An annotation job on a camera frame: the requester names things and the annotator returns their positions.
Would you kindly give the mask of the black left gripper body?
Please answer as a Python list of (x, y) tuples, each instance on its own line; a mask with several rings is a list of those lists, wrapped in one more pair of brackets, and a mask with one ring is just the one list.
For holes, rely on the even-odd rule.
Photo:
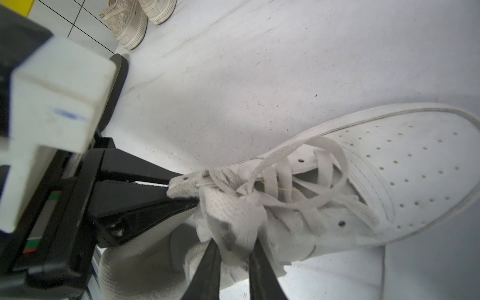
[(105, 162), (114, 150), (112, 138), (97, 138), (71, 177), (61, 176), (70, 155), (56, 154), (20, 226), (1, 235), (2, 298), (83, 295), (96, 246), (112, 245), (115, 238), (115, 201), (105, 194)]

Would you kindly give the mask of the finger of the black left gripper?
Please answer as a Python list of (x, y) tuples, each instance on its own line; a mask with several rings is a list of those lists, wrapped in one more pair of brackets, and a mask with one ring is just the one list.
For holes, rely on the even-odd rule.
[(198, 197), (171, 198), (166, 186), (101, 181), (95, 184), (87, 218), (101, 248), (126, 244), (154, 226), (194, 209)]
[(120, 149), (106, 149), (99, 170), (107, 180), (142, 181), (161, 185), (167, 185), (170, 180), (180, 176), (180, 173), (172, 172)]

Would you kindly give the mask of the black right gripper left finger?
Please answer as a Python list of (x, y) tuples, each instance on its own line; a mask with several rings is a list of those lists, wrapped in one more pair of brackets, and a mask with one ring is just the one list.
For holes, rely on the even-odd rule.
[(221, 254), (212, 239), (199, 263), (182, 300), (219, 300), (221, 278)]

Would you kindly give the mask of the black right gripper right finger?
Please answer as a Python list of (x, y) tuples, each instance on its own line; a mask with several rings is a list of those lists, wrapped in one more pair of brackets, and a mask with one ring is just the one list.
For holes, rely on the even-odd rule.
[(259, 240), (249, 255), (251, 300), (288, 300)]

